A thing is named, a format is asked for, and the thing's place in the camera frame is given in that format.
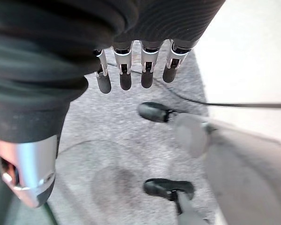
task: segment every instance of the black cable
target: black cable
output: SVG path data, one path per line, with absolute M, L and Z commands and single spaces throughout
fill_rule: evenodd
M 108 65 L 113 66 L 113 67 L 117 67 L 116 64 L 113 63 L 108 63 Z M 140 72 L 135 71 L 135 70 L 131 70 L 131 72 L 134 72 L 136 74 L 140 74 Z M 165 85 L 163 82 L 157 80 L 156 78 L 153 77 L 153 79 L 160 84 L 161 86 L 163 86 L 166 90 L 168 90 L 169 92 L 171 92 L 173 95 L 177 96 L 178 98 L 181 98 L 183 100 L 189 101 L 189 102 L 194 102 L 197 104 L 201 104 L 201 105 L 207 105 L 207 106 L 225 106 L 225 107 L 244 107 L 244 108 L 272 108 L 272 109 L 281 109 L 281 103 L 208 103 L 208 102 L 201 102 L 198 100 L 193 100 L 187 97 L 184 97 L 178 93 L 176 93 L 175 91 L 173 91 L 171 88 L 169 88 L 167 85 Z
M 54 216 L 54 213 L 53 213 L 50 205 L 48 204 L 48 202 L 46 202 L 44 204 L 44 208 L 45 208 L 46 213 L 48 214 L 48 216 L 49 216 L 49 218 L 51 220 L 52 225 L 58 225 L 58 222 L 57 222 L 57 220 L 56 220 L 56 218 Z

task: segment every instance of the black shoe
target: black shoe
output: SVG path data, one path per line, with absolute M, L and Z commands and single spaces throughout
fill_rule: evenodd
M 185 113 L 156 102 L 143 102 L 137 107 L 137 111 L 142 118 L 159 123 L 168 122 L 173 113 Z
M 148 179 L 144 183 L 144 191 L 148 195 L 158 196 L 170 201 L 176 201 L 174 192 L 182 191 L 187 194 L 189 200 L 192 200 L 194 195 L 194 186 L 189 181 L 176 181 L 163 178 Z

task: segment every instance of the robotic hand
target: robotic hand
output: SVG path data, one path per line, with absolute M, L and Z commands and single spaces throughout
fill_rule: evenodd
M 163 41 L 163 80 L 172 82 L 224 0 L 0 0 L 0 171 L 28 206 L 49 198 L 70 102 L 95 72 L 111 83 L 104 48 L 113 46 L 122 89 L 131 87 L 131 50 L 140 40 L 144 88 Z

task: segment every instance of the gray carpet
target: gray carpet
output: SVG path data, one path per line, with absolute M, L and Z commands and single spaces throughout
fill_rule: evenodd
M 169 43 L 160 52 L 155 77 L 162 81 Z M 140 44 L 133 46 L 133 69 L 141 71 Z M 112 51 L 106 51 L 115 63 Z M 207 109 L 172 95 L 154 82 L 141 87 L 140 75 L 132 73 L 132 88 L 121 90 L 118 69 L 108 66 L 112 91 L 102 94 L 94 74 L 88 75 L 89 88 L 71 104 L 67 114 L 57 159 L 57 179 L 49 203 L 62 225 L 174 225 L 172 202 L 143 193 L 149 178 L 189 180 L 196 187 L 193 205 L 211 221 L 215 199 L 204 179 L 201 162 L 192 159 L 173 137 L 168 124 L 140 118 L 138 104 L 156 101 L 207 115 Z M 204 99 L 195 56 L 191 53 L 175 81 L 168 84 L 179 94 Z M 49 224 L 44 209 L 18 208 L 9 224 Z

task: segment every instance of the white wall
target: white wall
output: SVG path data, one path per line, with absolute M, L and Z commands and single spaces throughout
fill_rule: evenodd
M 195 53 L 209 102 L 281 102 L 281 0 L 227 0 Z M 281 110 L 209 112 L 281 140 Z

